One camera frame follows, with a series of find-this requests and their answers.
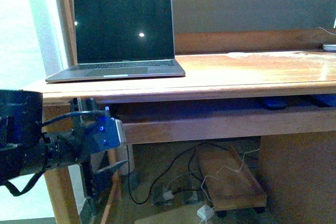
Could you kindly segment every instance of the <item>laptop keyboard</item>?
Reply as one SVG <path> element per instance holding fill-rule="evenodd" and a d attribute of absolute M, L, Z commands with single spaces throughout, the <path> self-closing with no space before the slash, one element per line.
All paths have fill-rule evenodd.
<path fill-rule="evenodd" d="M 171 60 L 154 60 L 154 61 L 125 61 L 125 62 L 111 62 L 111 63 L 95 63 L 95 64 L 85 64 L 77 65 L 71 70 L 82 70 L 82 69 L 104 69 L 104 68 L 131 68 L 131 67 L 155 67 L 155 66 L 173 66 L 173 61 Z"/>

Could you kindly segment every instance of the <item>black laptop screen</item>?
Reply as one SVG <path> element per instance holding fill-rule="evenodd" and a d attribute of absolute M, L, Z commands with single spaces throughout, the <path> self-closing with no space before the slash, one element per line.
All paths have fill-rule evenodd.
<path fill-rule="evenodd" d="M 171 0 L 73 0 L 78 63 L 174 58 Z"/>

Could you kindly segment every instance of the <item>black strap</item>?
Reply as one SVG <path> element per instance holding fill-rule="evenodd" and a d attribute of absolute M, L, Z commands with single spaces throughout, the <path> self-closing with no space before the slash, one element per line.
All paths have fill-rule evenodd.
<path fill-rule="evenodd" d="M 22 191 L 19 191 L 16 186 L 14 186 L 11 182 L 9 182 L 8 180 L 2 182 L 2 184 L 7 187 L 7 189 L 9 190 L 9 192 L 14 196 L 21 196 L 22 194 L 25 194 L 27 192 L 29 192 L 36 184 L 36 182 L 41 178 L 41 176 L 43 175 L 45 171 L 41 170 L 40 172 L 34 174 L 34 176 L 29 180 L 29 182 L 27 183 L 27 185 L 25 186 L 25 188 Z"/>

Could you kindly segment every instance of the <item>silver laptop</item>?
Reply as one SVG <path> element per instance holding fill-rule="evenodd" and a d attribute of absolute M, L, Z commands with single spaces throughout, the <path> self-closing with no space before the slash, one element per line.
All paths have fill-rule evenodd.
<path fill-rule="evenodd" d="M 78 64 L 47 82 L 185 76 L 172 0 L 73 0 Z"/>

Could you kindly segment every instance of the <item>desk surface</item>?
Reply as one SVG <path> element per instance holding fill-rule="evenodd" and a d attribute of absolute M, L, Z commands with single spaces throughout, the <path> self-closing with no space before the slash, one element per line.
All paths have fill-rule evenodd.
<path fill-rule="evenodd" d="M 335 93 L 336 53 L 282 51 L 186 55 L 176 59 L 185 77 L 46 84 L 44 105 L 66 105 L 74 97 L 126 103 Z"/>

